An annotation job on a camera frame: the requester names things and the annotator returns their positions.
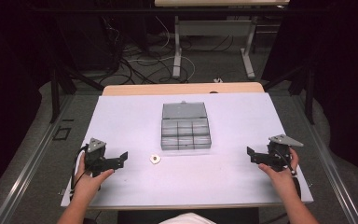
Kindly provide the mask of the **white metal desk frame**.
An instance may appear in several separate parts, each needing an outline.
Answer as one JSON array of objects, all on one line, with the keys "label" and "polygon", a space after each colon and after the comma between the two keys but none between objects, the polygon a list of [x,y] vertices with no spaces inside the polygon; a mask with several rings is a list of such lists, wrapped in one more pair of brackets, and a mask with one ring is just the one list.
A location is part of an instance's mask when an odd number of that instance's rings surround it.
[{"label": "white metal desk frame", "polygon": [[173,77],[181,75],[179,66],[182,60],[182,48],[180,45],[180,37],[190,36],[245,36],[246,46],[241,49],[241,57],[249,79],[255,79],[255,71],[250,60],[250,51],[255,36],[257,17],[252,17],[247,21],[182,21],[178,16],[174,21],[174,61],[173,61]]}]

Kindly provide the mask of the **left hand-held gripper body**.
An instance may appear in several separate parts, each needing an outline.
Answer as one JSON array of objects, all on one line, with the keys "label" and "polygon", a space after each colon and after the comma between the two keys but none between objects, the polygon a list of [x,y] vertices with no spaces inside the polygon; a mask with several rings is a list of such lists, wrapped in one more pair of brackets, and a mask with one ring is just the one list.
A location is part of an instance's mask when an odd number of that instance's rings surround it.
[{"label": "left hand-held gripper body", "polygon": [[104,156],[106,150],[106,143],[91,138],[85,149],[85,168],[91,172],[93,177],[100,173],[113,169],[115,163],[120,162],[119,158],[107,159]]}]

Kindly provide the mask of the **person's white clothing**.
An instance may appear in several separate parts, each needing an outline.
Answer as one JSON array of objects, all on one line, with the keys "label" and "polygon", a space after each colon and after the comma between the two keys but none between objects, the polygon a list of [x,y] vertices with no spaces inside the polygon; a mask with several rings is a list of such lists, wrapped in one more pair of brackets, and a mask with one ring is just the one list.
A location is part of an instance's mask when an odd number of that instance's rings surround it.
[{"label": "person's white clothing", "polygon": [[216,224],[206,217],[195,213],[185,213],[159,222],[159,224]]}]

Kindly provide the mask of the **aluminium floor rail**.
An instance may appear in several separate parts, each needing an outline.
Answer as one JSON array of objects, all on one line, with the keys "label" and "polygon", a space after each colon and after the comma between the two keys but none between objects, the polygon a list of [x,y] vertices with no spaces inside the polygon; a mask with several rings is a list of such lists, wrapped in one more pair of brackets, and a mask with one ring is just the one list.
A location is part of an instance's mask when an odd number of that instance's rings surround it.
[{"label": "aluminium floor rail", "polygon": [[74,112],[77,97],[62,99],[50,123],[45,107],[0,180],[0,224],[55,224],[81,142]]},{"label": "aluminium floor rail", "polygon": [[294,96],[293,102],[295,108],[310,132],[310,137],[316,146],[317,155],[324,168],[330,185],[335,192],[337,200],[345,214],[349,224],[358,224],[358,210],[344,184],[338,171],[337,166],[321,136],[317,133],[314,125],[310,124],[305,115],[305,106],[300,96]]}]

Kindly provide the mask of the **wooden table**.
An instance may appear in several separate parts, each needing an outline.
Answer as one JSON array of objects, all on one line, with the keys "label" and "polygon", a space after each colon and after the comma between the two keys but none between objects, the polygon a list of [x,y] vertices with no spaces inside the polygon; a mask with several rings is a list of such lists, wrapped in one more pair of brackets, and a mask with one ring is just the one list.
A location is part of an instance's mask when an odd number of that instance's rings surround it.
[{"label": "wooden table", "polygon": [[110,85],[102,96],[264,92],[258,82]]}]

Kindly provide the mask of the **person's right hand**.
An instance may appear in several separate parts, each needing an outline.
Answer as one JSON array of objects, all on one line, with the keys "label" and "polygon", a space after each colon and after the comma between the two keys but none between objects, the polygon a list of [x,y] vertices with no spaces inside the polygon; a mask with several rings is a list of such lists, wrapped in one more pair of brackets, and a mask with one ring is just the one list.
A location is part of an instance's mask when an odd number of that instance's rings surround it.
[{"label": "person's right hand", "polygon": [[258,168],[270,178],[273,187],[280,197],[293,198],[297,196],[296,184],[290,169],[276,172],[264,163],[259,164]]}]

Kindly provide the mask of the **white table mat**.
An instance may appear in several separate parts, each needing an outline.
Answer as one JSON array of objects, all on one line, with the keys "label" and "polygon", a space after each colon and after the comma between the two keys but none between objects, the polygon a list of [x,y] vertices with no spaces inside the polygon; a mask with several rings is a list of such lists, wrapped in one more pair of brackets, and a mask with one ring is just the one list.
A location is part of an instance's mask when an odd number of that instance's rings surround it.
[{"label": "white table mat", "polygon": [[[160,146],[162,107],[203,102],[212,145],[207,150],[165,151]],[[247,147],[266,152],[284,129],[266,93],[102,96],[87,138],[106,143],[105,155],[128,152],[124,168],[102,184],[95,209],[218,208],[280,203],[269,178],[250,161]]]}]

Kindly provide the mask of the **clear plastic compartment box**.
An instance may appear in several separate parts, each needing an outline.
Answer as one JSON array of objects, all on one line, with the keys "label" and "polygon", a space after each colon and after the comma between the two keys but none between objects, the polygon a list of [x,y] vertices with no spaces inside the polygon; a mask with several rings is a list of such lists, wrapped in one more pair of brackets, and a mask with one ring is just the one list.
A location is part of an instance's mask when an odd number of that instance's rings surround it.
[{"label": "clear plastic compartment box", "polygon": [[212,138],[205,103],[164,104],[160,136],[163,150],[209,149]]}]

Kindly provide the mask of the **black metal stand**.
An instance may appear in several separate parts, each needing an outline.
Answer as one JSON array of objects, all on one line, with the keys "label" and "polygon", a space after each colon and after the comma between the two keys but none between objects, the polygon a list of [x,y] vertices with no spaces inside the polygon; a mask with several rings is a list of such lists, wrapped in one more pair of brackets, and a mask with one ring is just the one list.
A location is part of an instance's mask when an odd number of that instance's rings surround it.
[{"label": "black metal stand", "polygon": [[59,88],[66,94],[75,94],[76,86],[72,78],[76,78],[83,83],[91,86],[92,88],[102,91],[104,86],[84,76],[74,68],[69,67],[64,63],[55,63],[49,68],[50,87],[51,87],[51,105],[52,116],[51,123],[54,123],[58,116],[61,114],[60,105],[60,91]]},{"label": "black metal stand", "polygon": [[310,124],[314,124],[313,119],[313,94],[315,84],[315,64],[311,62],[302,63],[291,69],[289,72],[273,78],[267,84],[263,85],[263,89],[268,91],[279,83],[292,79],[288,91],[291,95],[299,95],[305,91],[304,113]]}]

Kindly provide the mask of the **light desk top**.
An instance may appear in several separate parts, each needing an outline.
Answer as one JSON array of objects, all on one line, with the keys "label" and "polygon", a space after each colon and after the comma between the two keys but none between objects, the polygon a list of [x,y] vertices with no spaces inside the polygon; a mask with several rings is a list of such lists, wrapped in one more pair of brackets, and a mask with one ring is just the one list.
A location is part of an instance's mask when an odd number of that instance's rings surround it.
[{"label": "light desk top", "polygon": [[288,5],[291,0],[154,0],[157,7],[231,7]]}]

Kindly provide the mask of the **person's left hand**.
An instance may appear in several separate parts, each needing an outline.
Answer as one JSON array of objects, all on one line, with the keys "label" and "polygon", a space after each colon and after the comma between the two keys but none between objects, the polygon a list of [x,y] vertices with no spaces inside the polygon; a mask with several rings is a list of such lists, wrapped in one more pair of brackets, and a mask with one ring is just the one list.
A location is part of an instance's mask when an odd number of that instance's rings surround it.
[{"label": "person's left hand", "polygon": [[72,201],[77,203],[90,203],[101,184],[113,173],[114,170],[109,169],[96,177],[92,177],[85,168],[85,154],[82,153],[76,172],[76,185]]}]

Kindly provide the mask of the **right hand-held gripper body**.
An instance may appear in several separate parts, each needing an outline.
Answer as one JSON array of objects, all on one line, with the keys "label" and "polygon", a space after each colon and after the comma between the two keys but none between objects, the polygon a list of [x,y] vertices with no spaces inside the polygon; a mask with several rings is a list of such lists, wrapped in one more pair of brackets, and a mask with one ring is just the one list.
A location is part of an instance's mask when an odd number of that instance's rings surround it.
[{"label": "right hand-held gripper body", "polygon": [[271,136],[268,140],[268,154],[272,157],[272,163],[269,166],[276,172],[288,168],[294,173],[295,170],[291,167],[290,148],[303,147],[304,144],[285,134]]}]

